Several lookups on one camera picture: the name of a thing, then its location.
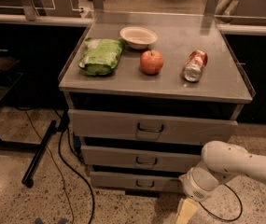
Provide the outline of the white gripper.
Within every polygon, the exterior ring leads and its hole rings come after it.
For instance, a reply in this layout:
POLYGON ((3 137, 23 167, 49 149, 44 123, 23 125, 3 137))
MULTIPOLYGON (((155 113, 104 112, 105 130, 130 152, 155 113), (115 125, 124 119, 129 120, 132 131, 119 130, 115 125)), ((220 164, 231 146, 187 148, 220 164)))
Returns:
POLYGON ((189 224, 198 209, 197 202, 203 202, 210 198, 213 191, 219 186, 219 181, 209 171, 201 167, 191 168, 178 179, 181 181, 183 192, 188 198, 180 200, 175 224, 189 224))

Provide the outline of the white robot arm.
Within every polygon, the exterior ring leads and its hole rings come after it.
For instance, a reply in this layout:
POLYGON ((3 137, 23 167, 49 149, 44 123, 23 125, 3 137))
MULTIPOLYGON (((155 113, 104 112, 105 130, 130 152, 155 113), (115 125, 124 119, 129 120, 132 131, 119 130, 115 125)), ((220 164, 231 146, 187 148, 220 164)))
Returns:
POLYGON ((238 175, 266 185, 266 156, 251 154, 243 147, 221 141, 206 143, 199 163, 179 177, 186 198, 179 202, 175 224, 189 224, 199 203, 238 175))

